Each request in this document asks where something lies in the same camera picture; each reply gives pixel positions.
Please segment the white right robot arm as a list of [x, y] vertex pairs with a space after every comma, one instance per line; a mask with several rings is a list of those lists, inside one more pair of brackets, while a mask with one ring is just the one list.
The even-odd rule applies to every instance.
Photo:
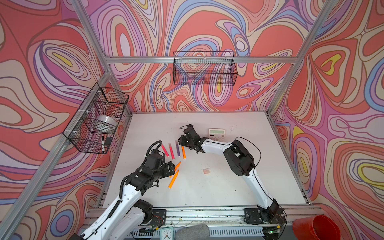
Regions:
[[287, 214], [276, 199], [272, 198], [257, 174], [254, 157], [236, 137], [231, 143], [200, 137], [194, 126], [180, 127], [183, 135], [178, 139], [179, 145], [196, 153], [210, 153], [225, 157], [231, 171], [242, 177], [257, 200], [256, 208], [244, 209], [244, 222], [249, 225], [271, 224], [274, 220], [287, 223]]

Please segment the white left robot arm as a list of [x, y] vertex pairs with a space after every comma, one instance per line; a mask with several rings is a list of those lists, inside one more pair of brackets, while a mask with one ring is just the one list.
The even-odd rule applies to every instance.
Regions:
[[159, 180], [175, 174], [173, 162], [166, 162], [165, 155], [152, 150], [144, 162], [133, 173], [123, 178], [118, 196], [102, 215], [81, 234], [73, 234], [71, 240], [123, 240], [136, 227], [162, 223], [153, 216], [153, 205], [142, 200], [152, 187], [159, 186]]

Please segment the orange pen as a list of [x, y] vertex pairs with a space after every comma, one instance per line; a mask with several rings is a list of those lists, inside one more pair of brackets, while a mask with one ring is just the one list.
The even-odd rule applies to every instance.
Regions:
[[179, 162], [176, 166], [175, 166], [175, 173], [177, 172], [177, 170], [179, 169], [180, 165], [181, 165], [182, 162]]
[[174, 174], [174, 176], [172, 177], [172, 180], [171, 180], [171, 182], [170, 182], [170, 184], [168, 186], [169, 189], [171, 189], [173, 187], [173, 185], [174, 185], [174, 183], [175, 183], [175, 181], [176, 181], [176, 179], [177, 179], [177, 177], [179, 175], [179, 172], [180, 171], [177, 170], [176, 173]]
[[183, 159], [186, 160], [187, 157], [186, 157], [185, 147], [184, 147], [184, 146], [181, 146], [181, 148], [182, 148]]

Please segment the pink pen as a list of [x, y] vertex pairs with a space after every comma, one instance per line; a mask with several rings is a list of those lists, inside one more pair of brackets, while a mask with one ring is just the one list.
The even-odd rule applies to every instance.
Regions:
[[172, 160], [174, 160], [175, 159], [175, 155], [174, 155], [174, 151], [173, 151], [171, 143], [169, 143], [169, 149], [170, 149], [171, 158], [172, 158]]
[[168, 153], [168, 151], [167, 151], [167, 149], [165, 148], [164, 145], [162, 145], [162, 149], [163, 149], [163, 151], [164, 151], [166, 157], [169, 157], [170, 155], [169, 155], [169, 153]]

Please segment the purple pen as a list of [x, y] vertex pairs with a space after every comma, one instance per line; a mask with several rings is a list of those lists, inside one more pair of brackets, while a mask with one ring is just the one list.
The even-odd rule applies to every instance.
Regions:
[[181, 157], [181, 152], [180, 152], [180, 147], [179, 147], [178, 140], [175, 140], [175, 145], [176, 145], [177, 155], [180, 158]]

